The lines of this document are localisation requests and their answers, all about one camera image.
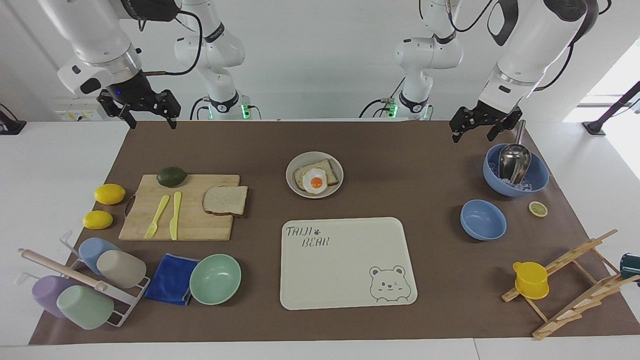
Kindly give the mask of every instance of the yellow cup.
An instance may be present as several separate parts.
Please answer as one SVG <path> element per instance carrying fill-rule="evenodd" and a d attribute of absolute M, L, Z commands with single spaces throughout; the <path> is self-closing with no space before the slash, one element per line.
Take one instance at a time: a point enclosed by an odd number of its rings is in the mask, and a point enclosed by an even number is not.
<path fill-rule="evenodd" d="M 539 300 L 549 294 L 548 274 L 542 265 L 533 262 L 513 263 L 516 290 L 529 299 Z"/>

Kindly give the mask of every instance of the dark green mug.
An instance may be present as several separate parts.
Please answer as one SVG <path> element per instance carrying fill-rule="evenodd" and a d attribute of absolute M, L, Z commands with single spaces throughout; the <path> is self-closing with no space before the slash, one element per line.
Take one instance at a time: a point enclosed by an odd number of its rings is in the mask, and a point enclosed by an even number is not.
<path fill-rule="evenodd" d="M 620 275 L 622 275 L 623 279 L 640 275 L 640 256 L 633 255 L 630 252 L 622 255 L 620 259 Z M 637 280 L 636 283 L 640 286 L 640 280 Z"/>

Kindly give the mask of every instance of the metal scoop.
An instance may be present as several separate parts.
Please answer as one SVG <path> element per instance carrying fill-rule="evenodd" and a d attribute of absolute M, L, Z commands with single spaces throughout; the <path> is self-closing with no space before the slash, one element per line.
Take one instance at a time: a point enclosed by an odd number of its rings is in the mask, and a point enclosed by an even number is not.
<path fill-rule="evenodd" d="M 520 184 L 531 165 L 531 152 L 526 146 L 520 145 L 525 123 L 524 119 L 520 121 L 516 143 L 509 144 L 500 151 L 498 177 L 509 179 L 512 184 Z"/>

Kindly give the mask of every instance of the white tray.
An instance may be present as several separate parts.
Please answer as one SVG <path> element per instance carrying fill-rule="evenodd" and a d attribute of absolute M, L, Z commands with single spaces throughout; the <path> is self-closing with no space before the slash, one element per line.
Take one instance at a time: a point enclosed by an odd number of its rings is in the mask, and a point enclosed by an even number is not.
<path fill-rule="evenodd" d="M 280 271 L 288 310 L 406 305 L 418 297 L 396 218 L 290 221 Z"/>

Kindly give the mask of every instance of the bear drawing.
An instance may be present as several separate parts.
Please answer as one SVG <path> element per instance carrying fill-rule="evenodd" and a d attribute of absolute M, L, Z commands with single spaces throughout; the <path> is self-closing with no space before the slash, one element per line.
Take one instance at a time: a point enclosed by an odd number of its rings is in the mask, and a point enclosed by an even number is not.
<path fill-rule="evenodd" d="M 404 268 L 400 265 L 391 270 L 381 270 L 377 266 L 369 269 L 371 296 L 376 299 L 376 303 L 408 302 L 411 288 L 404 273 Z"/>

